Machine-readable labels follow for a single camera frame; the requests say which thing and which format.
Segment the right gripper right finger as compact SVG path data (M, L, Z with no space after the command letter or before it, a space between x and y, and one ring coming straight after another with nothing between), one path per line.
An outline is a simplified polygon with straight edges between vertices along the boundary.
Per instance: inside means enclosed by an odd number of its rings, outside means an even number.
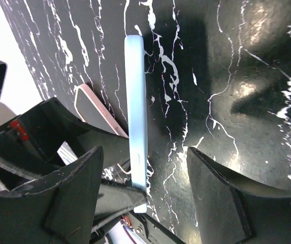
M187 168L202 243L291 243L291 191L252 180L194 147Z

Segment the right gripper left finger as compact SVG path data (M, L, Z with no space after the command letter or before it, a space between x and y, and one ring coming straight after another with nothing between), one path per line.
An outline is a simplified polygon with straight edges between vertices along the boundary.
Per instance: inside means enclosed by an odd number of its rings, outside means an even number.
M89 243L104 161L95 147L75 162L0 191L0 243Z

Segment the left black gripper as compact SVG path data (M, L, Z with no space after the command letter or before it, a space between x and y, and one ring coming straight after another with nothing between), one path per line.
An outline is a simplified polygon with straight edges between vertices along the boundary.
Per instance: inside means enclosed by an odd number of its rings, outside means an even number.
M130 212L147 202L147 195L102 179L89 243L184 243L146 213Z

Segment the light blue phone case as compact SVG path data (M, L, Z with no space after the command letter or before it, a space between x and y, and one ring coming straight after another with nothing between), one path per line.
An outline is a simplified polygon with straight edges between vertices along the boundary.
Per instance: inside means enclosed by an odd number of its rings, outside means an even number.
M144 41L139 35L124 39L125 86L132 186L147 193L147 101Z

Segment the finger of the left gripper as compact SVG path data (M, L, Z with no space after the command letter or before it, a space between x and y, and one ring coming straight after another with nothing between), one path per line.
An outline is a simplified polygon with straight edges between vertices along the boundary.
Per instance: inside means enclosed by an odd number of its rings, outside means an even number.
M104 168L125 166L130 159L126 137L83 122L58 99L41 102L21 115L0 104L0 191L63 167L57 151L64 142L77 158L102 147Z

